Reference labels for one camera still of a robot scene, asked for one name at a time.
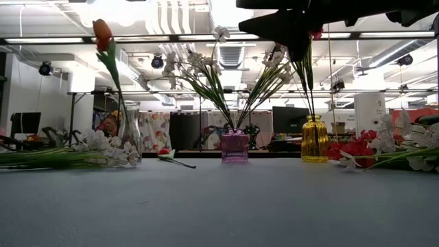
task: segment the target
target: ceiling duct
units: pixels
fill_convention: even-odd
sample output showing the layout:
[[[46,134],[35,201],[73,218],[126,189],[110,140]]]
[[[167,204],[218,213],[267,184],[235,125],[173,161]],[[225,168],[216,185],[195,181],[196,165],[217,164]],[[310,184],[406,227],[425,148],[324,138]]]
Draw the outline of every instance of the ceiling duct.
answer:
[[[391,48],[371,58],[368,62],[368,66],[371,69],[381,67],[399,58],[402,58],[403,56],[409,54],[410,52],[425,46],[431,41],[433,41],[433,39],[402,40],[397,44],[393,45]]]
[[[244,59],[244,47],[219,47],[219,64],[225,69],[238,69]]]

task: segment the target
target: ceiling light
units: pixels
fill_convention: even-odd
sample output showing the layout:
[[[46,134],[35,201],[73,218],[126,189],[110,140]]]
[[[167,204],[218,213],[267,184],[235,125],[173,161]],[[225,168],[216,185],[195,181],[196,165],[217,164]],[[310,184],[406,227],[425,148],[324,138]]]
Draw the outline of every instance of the ceiling light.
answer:
[[[238,33],[238,34],[230,34],[229,39],[253,40],[253,39],[259,39],[259,36],[256,36],[254,34]]]
[[[349,38],[351,33],[322,33],[322,38]]]
[[[83,43],[82,38],[5,38],[10,44]]]
[[[215,41],[215,37],[213,35],[182,35],[180,36],[180,40],[212,40]]]
[[[413,38],[434,38],[433,31],[425,32],[365,32],[359,35],[360,38],[402,38],[402,37],[413,37]]]
[[[206,44],[206,47],[214,47],[215,44]],[[256,47],[254,43],[246,43],[246,44],[233,44],[233,43],[218,43],[216,47]]]
[[[143,42],[143,41],[169,41],[168,36],[135,36],[135,37],[114,37],[116,42],[129,43],[129,42]]]

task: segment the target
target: curtain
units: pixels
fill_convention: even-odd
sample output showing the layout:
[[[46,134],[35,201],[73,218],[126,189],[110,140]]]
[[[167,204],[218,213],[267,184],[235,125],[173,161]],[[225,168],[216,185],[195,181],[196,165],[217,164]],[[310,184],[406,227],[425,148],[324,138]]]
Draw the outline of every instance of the curtain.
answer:
[[[139,128],[144,152],[158,152],[162,148],[171,149],[169,120],[169,113],[141,113]]]

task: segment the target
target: gray table surface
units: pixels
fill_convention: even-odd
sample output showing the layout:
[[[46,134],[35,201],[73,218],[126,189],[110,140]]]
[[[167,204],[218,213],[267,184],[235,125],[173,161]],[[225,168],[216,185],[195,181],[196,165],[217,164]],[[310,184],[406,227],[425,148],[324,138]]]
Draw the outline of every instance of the gray table surface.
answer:
[[[439,246],[439,175],[300,159],[0,172],[0,246]]]

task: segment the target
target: black monitor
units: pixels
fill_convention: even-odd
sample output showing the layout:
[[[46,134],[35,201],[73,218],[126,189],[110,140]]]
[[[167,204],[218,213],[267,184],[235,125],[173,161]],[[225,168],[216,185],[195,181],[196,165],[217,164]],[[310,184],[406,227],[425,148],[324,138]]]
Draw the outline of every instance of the black monitor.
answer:
[[[11,116],[11,138],[15,134],[37,134],[40,127],[41,113],[14,113]]]
[[[301,134],[307,115],[307,108],[273,106],[274,133]]]

